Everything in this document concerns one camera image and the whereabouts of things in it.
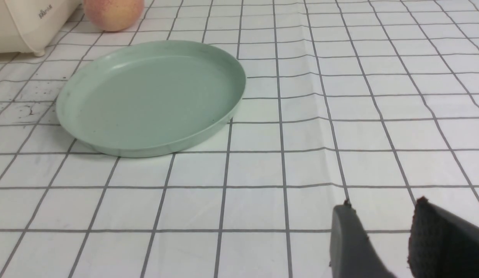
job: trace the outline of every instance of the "checkered tablecloth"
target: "checkered tablecloth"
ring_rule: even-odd
[[[147,0],[101,33],[77,9],[47,54],[0,55],[0,277],[329,278],[349,198],[397,277],[421,196],[479,226],[479,0]],[[248,88],[205,143],[91,153],[54,101],[141,42],[237,57]]]

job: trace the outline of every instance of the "brand logo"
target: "brand logo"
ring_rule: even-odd
[[[42,19],[50,10],[52,10],[52,5],[49,5],[45,10],[40,10],[39,12],[40,19]]]

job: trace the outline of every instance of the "green plate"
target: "green plate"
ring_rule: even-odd
[[[56,112],[96,151],[123,157],[174,153],[232,118],[246,85],[239,62],[207,44],[137,44],[98,58],[64,86]]]

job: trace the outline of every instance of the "peach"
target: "peach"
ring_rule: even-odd
[[[83,0],[88,19],[98,28],[115,32],[132,26],[144,10],[144,0]]]

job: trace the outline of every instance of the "white appliance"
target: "white appliance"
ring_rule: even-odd
[[[80,0],[0,0],[0,53],[45,54]]]

